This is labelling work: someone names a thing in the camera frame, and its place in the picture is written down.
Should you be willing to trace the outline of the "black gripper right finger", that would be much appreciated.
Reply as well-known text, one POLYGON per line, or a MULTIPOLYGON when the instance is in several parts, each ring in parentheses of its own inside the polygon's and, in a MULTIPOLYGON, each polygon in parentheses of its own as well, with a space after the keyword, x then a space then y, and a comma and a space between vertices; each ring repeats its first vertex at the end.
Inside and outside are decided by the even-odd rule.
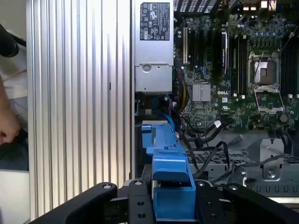
POLYGON ((199 224, 297 224, 299 213, 240 184, 196 183, 199 224))

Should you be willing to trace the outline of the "person's hand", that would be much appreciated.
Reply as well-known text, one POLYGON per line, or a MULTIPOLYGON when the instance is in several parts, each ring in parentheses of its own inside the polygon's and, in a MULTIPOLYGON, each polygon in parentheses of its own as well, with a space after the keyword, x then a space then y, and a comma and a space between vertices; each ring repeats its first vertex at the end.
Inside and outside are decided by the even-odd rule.
POLYGON ((2 121, 0 123, 0 143, 11 143, 20 132, 18 121, 2 121))

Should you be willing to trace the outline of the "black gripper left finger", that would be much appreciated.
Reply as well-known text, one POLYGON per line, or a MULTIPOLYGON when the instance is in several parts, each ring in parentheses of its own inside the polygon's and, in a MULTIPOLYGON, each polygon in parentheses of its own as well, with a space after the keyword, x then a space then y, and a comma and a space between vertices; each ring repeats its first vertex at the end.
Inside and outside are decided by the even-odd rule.
POLYGON ((99 183, 61 204, 34 224, 154 224, 151 197, 147 184, 132 180, 117 188, 110 182, 99 183))

